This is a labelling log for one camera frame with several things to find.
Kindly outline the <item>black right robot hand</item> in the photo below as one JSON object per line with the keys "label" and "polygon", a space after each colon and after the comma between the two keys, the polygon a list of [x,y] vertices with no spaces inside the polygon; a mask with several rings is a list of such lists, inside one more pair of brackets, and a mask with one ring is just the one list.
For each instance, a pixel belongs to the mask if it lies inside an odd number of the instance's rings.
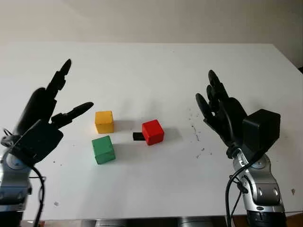
{"label": "black right robot hand", "polygon": [[227,157],[232,159],[237,149],[242,147],[242,121],[247,114],[237,99],[228,96],[213,70],[209,70],[208,78],[210,84],[206,87],[206,93],[209,101],[200,93],[196,94],[196,101],[204,122],[220,136],[228,147]]}

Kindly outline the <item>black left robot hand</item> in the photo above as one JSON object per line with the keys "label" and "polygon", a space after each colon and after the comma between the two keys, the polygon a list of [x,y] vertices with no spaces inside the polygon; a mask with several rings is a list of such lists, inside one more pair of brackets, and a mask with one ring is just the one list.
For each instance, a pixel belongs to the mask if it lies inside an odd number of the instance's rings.
{"label": "black left robot hand", "polygon": [[86,102],[67,113],[53,115],[57,103],[55,98],[58,91],[62,90],[66,83],[65,76],[68,74],[70,67],[71,59],[68,59],[61,69],[55,72],[47,87],[40,87],[32,93],[13,130],[13,134],[23,135],[39,120],[51,122],[59,129],[71,123],[73,119],[84,114],[94,105],[92,102]]}

